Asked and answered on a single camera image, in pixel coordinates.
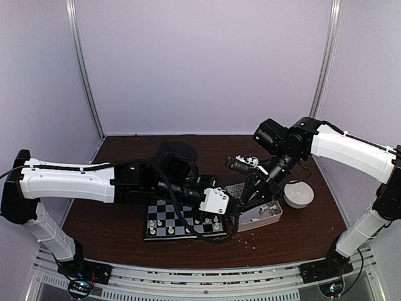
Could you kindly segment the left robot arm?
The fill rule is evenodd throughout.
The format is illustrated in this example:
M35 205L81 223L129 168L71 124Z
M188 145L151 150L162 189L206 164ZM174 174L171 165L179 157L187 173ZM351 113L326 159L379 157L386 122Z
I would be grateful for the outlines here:
M48 216L43 198L88 199L105 204L142 204L163 199L175 211L189 206L203 213L238 213L237 201L197 167L196 150L180 141L163 142L154 156L122 162L79 165L40 161L18 152L2 175L1 216L27 226L55 257L62 273L85 278L90 264L82 245Z

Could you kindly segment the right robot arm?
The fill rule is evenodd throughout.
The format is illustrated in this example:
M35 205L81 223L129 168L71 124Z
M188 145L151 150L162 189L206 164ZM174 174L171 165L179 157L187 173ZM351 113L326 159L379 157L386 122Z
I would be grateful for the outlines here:
M283 195L281 183L295 165L309 156L338 162L376 179L380 186L370 209L332 244L321 263L321 271L334 277L363 244L382 228L400 219L400 147L379 145L351 135L327 121L303 117L290 128L273 119L262 122L253 140L270 154L260 161L236 156L229 164L247 176L241 202L245 210L264 198Z

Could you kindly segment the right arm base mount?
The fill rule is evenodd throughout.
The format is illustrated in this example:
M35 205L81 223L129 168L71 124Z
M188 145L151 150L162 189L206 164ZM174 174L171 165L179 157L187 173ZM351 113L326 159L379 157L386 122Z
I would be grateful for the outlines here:
M339 297L345 291L343 276L353 271L349 258L330 249L322 260L299 266L303 283L317 282L320 292L329 298Z

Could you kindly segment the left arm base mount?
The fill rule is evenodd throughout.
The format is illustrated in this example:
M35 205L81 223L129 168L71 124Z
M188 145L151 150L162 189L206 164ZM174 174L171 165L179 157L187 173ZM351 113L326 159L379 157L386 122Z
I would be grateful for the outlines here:
M76 251L70 261L59 261L53 255L58 267L58 273L68 281L67 292L75 300L82 300L90 296L95 284L107 285L112 274L112 266L86 260L83 250Z

